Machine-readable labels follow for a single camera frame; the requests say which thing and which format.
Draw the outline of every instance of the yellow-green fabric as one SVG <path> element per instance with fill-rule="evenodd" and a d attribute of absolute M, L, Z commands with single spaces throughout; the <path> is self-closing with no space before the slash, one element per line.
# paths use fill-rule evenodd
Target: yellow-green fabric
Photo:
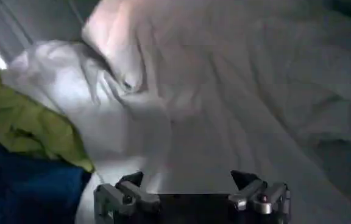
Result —
<path fill-rule="evenodd" d="M 64 159 L 93 171 L 82 141 L 69 120 L 4 86 L 1 78 L 0 143 L 10 152 Z"/>

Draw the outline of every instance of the blue cloth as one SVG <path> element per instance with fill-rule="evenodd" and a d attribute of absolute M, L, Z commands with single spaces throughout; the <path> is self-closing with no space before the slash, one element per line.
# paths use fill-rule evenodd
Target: blue cloth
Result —
<path fill-rule="evenodd" d="M 0 224 L 74 223 L 89 178 L 79 167 L 12 154 L 0 145 Z"/>

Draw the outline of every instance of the white fabric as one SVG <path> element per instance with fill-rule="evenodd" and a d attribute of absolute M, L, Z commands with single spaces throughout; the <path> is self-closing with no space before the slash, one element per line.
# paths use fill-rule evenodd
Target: white fabric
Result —
<path fill-rule="evenodd" d="M 142 170 L 148 192 L 235 192 L 236 169 L 288 183 L 294 223 L 351 223 L 351 202 L 309 156 L 315 142 L 351 141 L 351 19 L 291 1 L 127 1 L 114 18 L 128 47 L 108 50 L 117 82 L 58 41 L 2 81 L 67 116 L 107 183 Z"/>

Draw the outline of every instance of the white bedsheet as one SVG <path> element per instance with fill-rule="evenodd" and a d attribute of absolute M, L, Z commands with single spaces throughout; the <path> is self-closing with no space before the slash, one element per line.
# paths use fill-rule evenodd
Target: white bedsheet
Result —
<path fill-rule="evenodd" d="M 309 150 L 351 142 L 351 19 L 260 1 L 120 2 L 105 41 L 84 31 L 115 79 L 84 46 L 54 41 L 20 55 L 4 84 L 67 116 L 104 182 L 142 170 L 148 192 L 225 193 L 236 169 L 288 183 L 294 223 L 351 223 Z"/>

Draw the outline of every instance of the black device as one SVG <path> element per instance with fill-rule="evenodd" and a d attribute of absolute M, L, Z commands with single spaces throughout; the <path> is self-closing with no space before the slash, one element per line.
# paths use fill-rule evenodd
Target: black device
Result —
<path fill-rule="evenodd" d="M 143 173 L 124 176 L 94 191 L 96 224 L 289 224 L 291 196 L 285 183 L 268 186 L 251 173 L 231 171 L 234 194 L 148 194 Z"/>

